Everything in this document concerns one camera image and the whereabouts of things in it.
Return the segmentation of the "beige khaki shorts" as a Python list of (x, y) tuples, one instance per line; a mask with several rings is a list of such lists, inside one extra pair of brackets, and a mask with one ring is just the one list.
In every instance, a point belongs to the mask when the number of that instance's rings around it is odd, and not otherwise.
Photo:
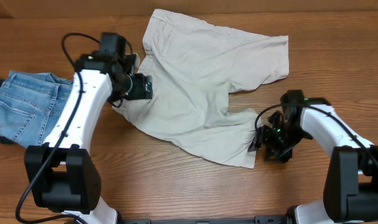
[(156, 9), (143, 37), (139, 72), (153, 79), (153, 97), (117, 109), (140, 131), (227, 166), (253, 168), (257, 113), (229, 113), (229, 96), (289, 74), (289, 38), (215, 26)]

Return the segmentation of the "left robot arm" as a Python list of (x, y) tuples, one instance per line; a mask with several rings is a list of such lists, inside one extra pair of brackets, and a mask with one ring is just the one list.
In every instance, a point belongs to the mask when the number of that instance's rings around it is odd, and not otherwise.
[(125, 100), (153, 97), (151, 76), (137, 73), (140, 59), (120, 34), (104, 32), (99, 49), (70, 63), (72, 90), (55, 127), (40, 146), (29, 146), (24, 156), (29, 185), (15, 211), (16, 220), (27, 196), (54, 216), (37, 223), (71, 218), (75, 223), (122, 223), (118, 210), (101, 197), (102, 180), (90, 157), (92, 136), (105, 103), (114, 108)]

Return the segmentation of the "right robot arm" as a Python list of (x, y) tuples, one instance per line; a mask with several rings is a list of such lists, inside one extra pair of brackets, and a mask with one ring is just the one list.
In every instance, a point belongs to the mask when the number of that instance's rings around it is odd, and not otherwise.
[(255, 223), (361, 223), (378, 221), (378, 146), (358, 135), (325, 98), (288, 90), (268, 124), (255, 126), (248, 147), (264, 160), (286, 163), (302, 140), (315, 140), (330, 158), (323, 197), (293, 206), (286, 215), (261, 215)]

